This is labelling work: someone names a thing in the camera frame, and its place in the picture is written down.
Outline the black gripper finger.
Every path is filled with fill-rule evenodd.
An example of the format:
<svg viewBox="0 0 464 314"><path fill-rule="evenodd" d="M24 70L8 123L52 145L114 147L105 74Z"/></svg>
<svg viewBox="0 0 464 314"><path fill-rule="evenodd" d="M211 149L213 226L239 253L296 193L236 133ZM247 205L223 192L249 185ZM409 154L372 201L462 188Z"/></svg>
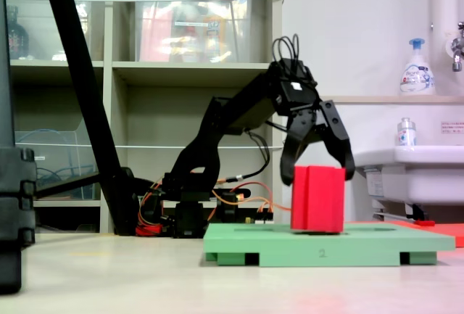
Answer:
<svg viewBox="0 0 464 314"><path fill-rule="evenodd" d="M294 182L294 168L298 159L310 144L319 141L315 129L316 124L314 121L293 121L288 124L280 161L280 174L284 185L292 185Z"/></svg>
<svg viewBox="0 0 464 314"><path fill-rule="evenodd" d="M318 134L328 153L345 169L345 180L351 181L355 173L348 133L332 100L322 101L319 110L324 123L318 126Z"/></svg>

